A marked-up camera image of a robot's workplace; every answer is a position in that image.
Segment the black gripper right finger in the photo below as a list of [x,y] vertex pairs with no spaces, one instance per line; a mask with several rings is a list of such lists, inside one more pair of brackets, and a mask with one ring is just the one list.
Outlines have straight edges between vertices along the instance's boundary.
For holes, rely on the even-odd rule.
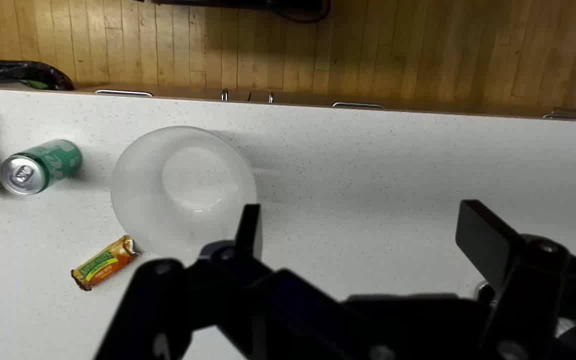
[[576,360],[576,255],[520,234],[480,200],[461,200],[456,244],[493,292],[486,360]]

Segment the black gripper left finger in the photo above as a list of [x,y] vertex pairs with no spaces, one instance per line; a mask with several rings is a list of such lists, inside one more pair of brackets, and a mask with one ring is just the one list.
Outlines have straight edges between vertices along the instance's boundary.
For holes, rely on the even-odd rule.
[[246,360],[340,360],[316,316],[327,298],[253,255],[259,209],[246,204],[236,235],[204,245],[191,266],[142,264],[94,360],[184,360],[204,328],[218,328]]

